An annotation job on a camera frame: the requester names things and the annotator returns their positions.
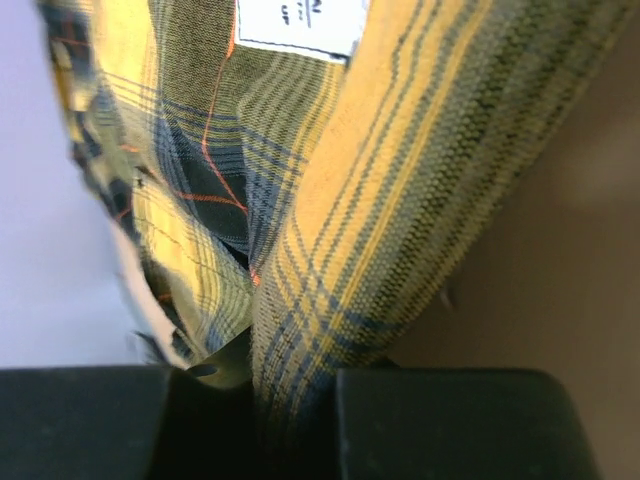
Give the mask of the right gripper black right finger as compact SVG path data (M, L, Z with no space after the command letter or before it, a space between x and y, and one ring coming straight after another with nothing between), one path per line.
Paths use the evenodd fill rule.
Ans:
M375 362L373 362L372 363L372 367L376 368L376 369L382 369L382 368L395 369L395 368L398 368L399 365L397 363L395 363L394 361L392 361L387 356L383 356L382 358L377 359Z

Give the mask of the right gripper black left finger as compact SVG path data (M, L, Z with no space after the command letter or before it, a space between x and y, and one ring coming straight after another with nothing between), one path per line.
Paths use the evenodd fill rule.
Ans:
M228 344L188 372L206 385L232 390L251 383L251 330L246 329Z

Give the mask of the yellow plaid long sleeve shirt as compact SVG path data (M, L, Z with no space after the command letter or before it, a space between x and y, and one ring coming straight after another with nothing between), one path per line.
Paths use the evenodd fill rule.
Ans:
M42 1L72 154L189 363L252 333L259 436L382 357L635 1Z

